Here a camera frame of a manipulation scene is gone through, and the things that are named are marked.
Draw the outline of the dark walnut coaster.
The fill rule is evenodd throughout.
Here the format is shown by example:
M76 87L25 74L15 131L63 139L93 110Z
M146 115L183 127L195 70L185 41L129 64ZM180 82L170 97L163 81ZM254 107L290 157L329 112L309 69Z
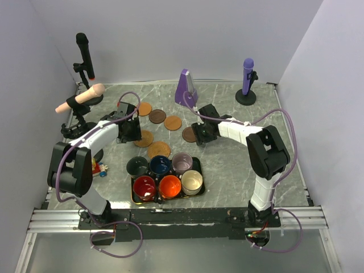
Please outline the dark walnut coaster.
M182 137L186 142L196 142L196 137L191 127L186 127L182 132Z
M166 113L161 109L152 110L148 115L150 122L154 124L163 123L166 117L167 117Z

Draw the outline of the woven rattan coaster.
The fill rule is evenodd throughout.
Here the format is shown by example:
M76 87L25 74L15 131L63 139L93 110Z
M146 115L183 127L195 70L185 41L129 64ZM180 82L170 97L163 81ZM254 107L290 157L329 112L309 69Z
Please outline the woven rattan coaster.
M150 159L155 156L165 156L168 158L171 154L171 148L168 144L162 141L153 142L149 145L147 155Z
M153 133L148 130L142 130L141 137L142 137L141 140L134 141L134 144L137 147L141 147L141 148L148 147L154 141Z

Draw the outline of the woven rattan coaster front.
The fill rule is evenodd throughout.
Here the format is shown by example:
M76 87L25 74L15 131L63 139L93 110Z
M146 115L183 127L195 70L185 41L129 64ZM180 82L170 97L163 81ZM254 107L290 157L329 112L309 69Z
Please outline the woven rattan coaster front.
M171 148L168 144L162 141L153 142L149 145L147 155L150 159L155 156L165 156L168 158L171 154Z

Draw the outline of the dark green cup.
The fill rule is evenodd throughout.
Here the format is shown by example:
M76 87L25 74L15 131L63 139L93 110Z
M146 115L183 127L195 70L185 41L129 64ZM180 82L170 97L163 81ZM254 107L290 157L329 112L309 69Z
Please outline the dark green cup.
M147 159L142 156L131 158L127 162L126 171L133 179L145 175L148 171Z

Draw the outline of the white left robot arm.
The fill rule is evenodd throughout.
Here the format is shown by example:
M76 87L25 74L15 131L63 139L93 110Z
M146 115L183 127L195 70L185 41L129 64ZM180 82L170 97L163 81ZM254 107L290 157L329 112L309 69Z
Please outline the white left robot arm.
M116 111L104 116L89 132L53 147L48 185L69 194L67 199L74 199L87 210L92 215L92 222L100 229L110 226L113 216L110 202L92 186L92 159L114 140L127 143L141 139L139 118L133 117L136 112L136 106L120 102Z

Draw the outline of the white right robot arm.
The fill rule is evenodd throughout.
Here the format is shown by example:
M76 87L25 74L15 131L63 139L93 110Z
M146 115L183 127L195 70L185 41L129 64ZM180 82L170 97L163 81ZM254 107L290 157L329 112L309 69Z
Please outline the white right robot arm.
M275 126L253 126L230 115L220 116L212 104L191 112L200 118L192 124L198 146L218 137L232 139L247 147L250 164L256 174L253 195L248 204L248 219L262 226L273 211L273 198L279 179L291 161L289 152Z

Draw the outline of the dark blue cup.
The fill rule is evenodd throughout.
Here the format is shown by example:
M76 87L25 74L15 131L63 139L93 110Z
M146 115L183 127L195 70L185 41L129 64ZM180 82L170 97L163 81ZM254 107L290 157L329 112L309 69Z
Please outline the dark blue cup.
M171 170L171 161L162 155L154 156L150 161L150 171L155 176L164 176Z

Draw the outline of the cream cup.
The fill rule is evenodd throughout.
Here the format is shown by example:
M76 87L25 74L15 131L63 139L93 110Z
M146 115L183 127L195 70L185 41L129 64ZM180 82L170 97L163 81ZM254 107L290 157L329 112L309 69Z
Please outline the cream cup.
M195 171L189 170L184 172L181 177L181 186L183 192L187 196L194 196L199 193L202 188L203 178L202 174Z

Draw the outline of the red cup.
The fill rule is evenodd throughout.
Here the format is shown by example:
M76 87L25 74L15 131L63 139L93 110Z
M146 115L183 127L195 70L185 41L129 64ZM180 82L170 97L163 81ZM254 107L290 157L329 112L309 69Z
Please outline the red cup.
M156 184L150 176L140 176L134 181L133 192L143 201L151 201L156 194Z

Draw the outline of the black tray gold rim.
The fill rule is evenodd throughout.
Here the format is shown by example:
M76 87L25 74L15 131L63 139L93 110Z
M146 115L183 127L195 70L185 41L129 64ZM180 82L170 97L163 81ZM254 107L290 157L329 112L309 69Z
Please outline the black tray gold rim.
M192 170L195 172L198 172L202 176L202 167L201 167L200 160L197 157L193 157L192 159L193 159ZM191 198L191 197L201 196L204 194L204 192L205 192L205 183L202 181L201 187L199 189L197 189L197 192L193 195L187 195L183 191L183 189L181 189L181 191L175 197L172 197L172 198L155 196L154 199L152 199L152 200L144 201L136 193L134 193L134 191L131 191L131 200L136 205L148 204L148 203L153 203L153 202L162 204L163 202L168 201L168 200L178 200L178 199L182 199L182 198Z

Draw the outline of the purple metronome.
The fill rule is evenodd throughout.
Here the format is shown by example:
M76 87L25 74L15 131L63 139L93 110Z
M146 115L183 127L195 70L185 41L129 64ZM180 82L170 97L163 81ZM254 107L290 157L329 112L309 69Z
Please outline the purple metronome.
M181 106L194 108L197 100L198 94L194 86L192 74L188 69L183 69L175 91L175 103Z

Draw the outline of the colourful toy block figure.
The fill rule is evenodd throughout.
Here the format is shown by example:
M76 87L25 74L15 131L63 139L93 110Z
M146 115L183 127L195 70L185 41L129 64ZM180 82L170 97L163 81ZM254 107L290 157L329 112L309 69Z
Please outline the colourful toy block figure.
M108 166L103 163L97 163L95 158L92 159L92 175L93 177L105 177L107 175Z

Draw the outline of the black purple-microphone stand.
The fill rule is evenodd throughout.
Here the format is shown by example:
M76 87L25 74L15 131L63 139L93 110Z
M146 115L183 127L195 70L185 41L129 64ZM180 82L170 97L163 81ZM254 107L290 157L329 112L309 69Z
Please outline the black purple-microphone stand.
M242 94L242 89L238 90L235 94L235 99L238 103L240 103L241 105L245 105L245 106L250 106L250 105L255 104L257 97L256 97L256 94L251 90L251 86L254 83L254 81L257 79L258 79L258 75L257 75L256 71L253 70L251 81L250 81L250 90L249 90L248 94L246 96L244 96Z

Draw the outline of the black microphone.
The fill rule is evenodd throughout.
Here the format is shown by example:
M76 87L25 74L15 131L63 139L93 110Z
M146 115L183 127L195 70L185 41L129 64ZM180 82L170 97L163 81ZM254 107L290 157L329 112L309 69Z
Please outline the black microphone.
M94 80L95 75L89 51L89 40L83 32L79 32L76 34L76 44L78 45L81 52L83 60L82 66L85 68L88 78L90 80Z

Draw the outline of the aluminium frame rail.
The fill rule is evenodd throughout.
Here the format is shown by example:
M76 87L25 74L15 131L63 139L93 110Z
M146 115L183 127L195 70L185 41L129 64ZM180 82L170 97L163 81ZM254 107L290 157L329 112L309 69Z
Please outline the aluminium frame rail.
M281 229L298 229L299 225L291 214L300 221L304 230L328 229L324 211L320 206L286 207L279 212ZM78 210L34 210L28 224L28 233L91 233L95 229L79 228Z

